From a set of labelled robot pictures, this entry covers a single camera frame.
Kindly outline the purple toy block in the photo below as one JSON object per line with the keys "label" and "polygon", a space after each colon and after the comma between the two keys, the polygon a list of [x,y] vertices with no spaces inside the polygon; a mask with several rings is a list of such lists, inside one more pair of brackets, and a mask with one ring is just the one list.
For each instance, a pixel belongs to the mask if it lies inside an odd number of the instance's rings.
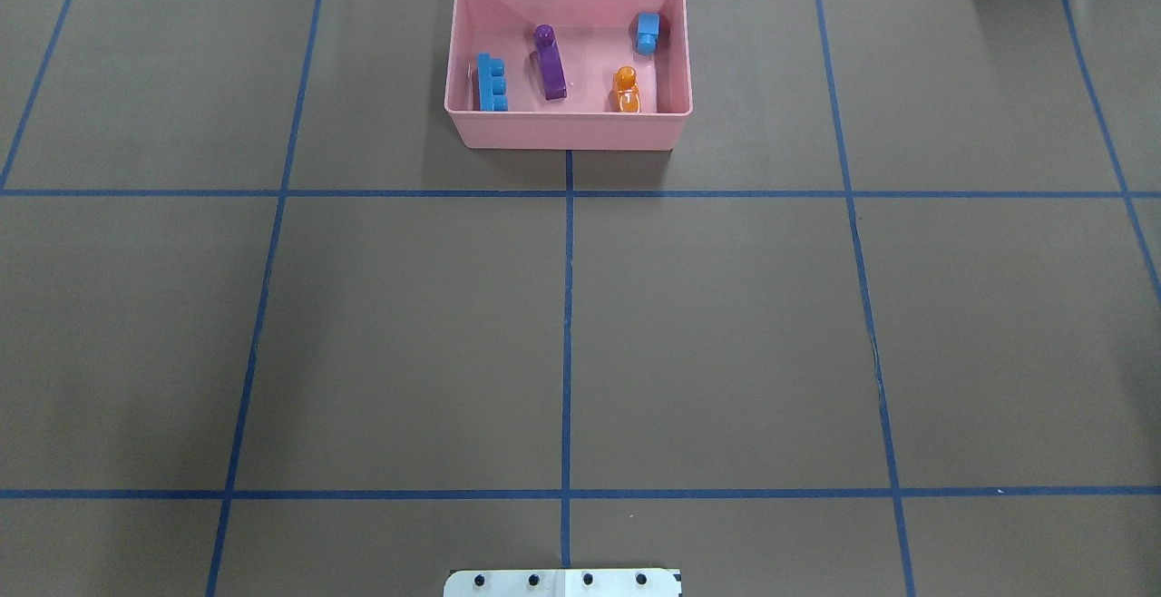
{"label": "purple toy block", "polygon": [[545,100],[549,102],[564,100],[568,95],[568,84],[554,27],[536,26],[533,31],[533,43]]}

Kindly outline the orange toy block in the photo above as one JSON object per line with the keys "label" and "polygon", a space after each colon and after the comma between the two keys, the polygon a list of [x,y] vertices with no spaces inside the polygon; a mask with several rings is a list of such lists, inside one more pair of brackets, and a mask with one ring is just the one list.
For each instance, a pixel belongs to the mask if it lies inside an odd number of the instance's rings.
{"label": "orange toy block", "polygon": [[613,75],[612,96],[618,113],[641,113],[639,77],[633,66],[621,66]]}

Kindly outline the long blue toy block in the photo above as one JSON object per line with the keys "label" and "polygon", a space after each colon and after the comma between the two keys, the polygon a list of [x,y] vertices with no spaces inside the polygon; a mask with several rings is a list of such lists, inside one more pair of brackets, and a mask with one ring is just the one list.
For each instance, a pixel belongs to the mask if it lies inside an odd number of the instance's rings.
{"label": "long blue toy block", "polygon": [[505,62],[497,56],[476,55],[477,103],[481,112],[504,113],[509,110]]}

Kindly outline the small blue toy block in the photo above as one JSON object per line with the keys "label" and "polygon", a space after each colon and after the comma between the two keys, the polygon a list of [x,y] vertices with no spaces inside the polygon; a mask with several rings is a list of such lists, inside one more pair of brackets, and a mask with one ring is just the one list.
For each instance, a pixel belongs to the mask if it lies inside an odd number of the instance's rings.
{"label": "small blue toy block", "polygon": [[662,17],[657,13],[639,13],[634,35],[634,50],[642,56],[651,56],[659,46]]}

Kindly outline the pink plastic box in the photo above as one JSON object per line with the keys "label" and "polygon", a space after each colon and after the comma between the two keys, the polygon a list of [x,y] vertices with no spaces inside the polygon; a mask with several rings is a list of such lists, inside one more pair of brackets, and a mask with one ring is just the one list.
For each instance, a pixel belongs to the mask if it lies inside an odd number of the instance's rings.
{"label": "pink plastic box", "polygon": [[[659,46],[634,50],[636,15],[662,17]],[[444,109],[468,148],[668,151],[693,112],[686,0],[454,0]],[[551,24],[568,84],[546,101],[533,31]],[[476,55],[506,66],[509,110],[481,112]],[[618,113],[613,75],[633,66],[641,113]]]}

